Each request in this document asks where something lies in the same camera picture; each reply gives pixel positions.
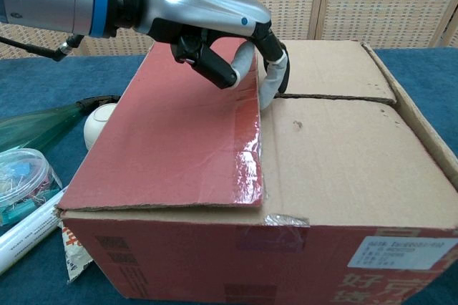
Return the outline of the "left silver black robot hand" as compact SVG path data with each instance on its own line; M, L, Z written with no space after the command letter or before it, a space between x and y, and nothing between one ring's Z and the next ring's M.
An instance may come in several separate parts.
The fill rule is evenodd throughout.
M271 13L256 0L141 0L136 32L168 43L176 62L189 64L220 89L236 88L260 52L266 76L258 89L264 110L286 90L287 49L271 29Z

